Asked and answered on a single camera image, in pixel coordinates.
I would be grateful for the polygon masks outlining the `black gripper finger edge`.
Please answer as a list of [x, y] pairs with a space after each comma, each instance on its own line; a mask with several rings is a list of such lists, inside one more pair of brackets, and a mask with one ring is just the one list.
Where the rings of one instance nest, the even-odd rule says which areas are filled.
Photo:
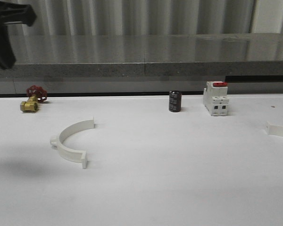
[[9, 24], [32, 26], [36, 14], [30, 4], [16, 4], [0, 1], [0, 68], [10, 69], [16, 62], [9, 36]]

